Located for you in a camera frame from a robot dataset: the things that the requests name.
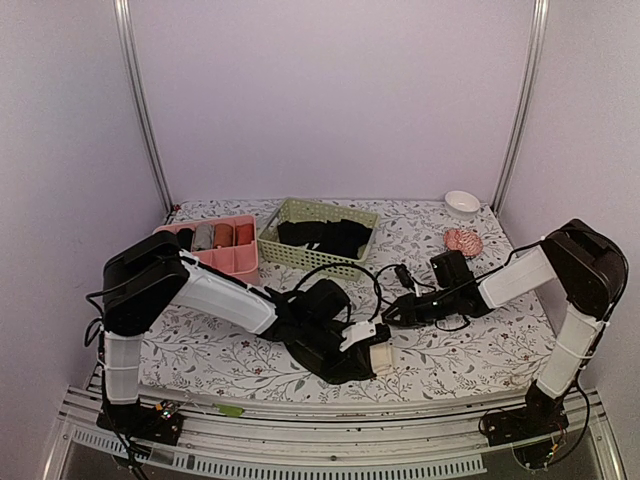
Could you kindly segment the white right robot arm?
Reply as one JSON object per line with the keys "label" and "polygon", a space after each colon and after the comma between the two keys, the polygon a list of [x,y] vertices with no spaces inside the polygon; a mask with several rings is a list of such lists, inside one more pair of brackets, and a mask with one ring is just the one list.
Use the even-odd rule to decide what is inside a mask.
{"label": "white right robot arm", "polygon": [[624,293],[629,277],[625,255],[608,237],[572,219],[479,276],[471,272],[459,250],[437,255],[430,264],[437,290],[397,298],[382,314],[385,324],[409,329],[455,314],[480,318],[548,282],[560,282],[567,301],[564,322],[532,386],[546,398],[536,398],[523,407],[516,421],[524,435],[539,435],[556,417],[549,399],[564,396],[589,363]]}

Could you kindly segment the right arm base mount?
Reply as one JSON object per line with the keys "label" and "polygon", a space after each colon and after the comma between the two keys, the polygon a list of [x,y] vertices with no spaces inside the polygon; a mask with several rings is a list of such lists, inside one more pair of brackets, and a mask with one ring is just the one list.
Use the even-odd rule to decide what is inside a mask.
{"label": "right arm base mount", "polygon": [[564,410],[566,393],[551,397],[534,381],[525,394],[523,407],[486,412],[478,430],[490,446],[504,445],[560,432],[569,426]]}

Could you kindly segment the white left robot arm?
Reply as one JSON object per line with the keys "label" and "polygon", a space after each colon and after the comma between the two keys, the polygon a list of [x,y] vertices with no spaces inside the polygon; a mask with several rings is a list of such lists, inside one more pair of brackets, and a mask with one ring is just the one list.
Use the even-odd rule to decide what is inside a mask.
{"label": "white left robot arm", "polygon": [[307,371],[330,384],[373,379],[393,368],[391,332],[375,313],[369,320],[337,320],[350,300],[334,281],[320,279],[279,293],[206,265],[159,231],[112,257],[103,287],[86,295],[99,313],[100,361],[111,419],[128,434],[148,426],[137,403],[141,344],[169,305],[226,320],[263,339],[282,343]]}

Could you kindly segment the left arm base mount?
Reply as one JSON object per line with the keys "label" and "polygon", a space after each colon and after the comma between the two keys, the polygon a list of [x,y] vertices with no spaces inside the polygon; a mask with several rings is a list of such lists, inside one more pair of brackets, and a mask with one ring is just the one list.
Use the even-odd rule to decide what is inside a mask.
{"label": "left arm base mount", "polygon": [[139,399],[132,403],[116,404],[107,396],[108,382],[102,374],[102,405],[96,425],[127,439],[147,440],[176,446],[184,423],[178,412],[180,404],[162,400],[154,406],[145,406]]}

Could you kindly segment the dark green underwear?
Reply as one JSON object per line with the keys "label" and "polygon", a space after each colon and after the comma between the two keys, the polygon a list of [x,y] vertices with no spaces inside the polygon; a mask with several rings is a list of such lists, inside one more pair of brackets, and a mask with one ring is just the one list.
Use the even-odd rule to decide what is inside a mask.
{"label": "dark green underwear", "polygon": [[286,349],[306,370],[332,385],[370,380],[389,374],[394,368],[392,349],[386,343],[358,342],[344,352],[339,349],[320,352],[299,342],[287,345]]}

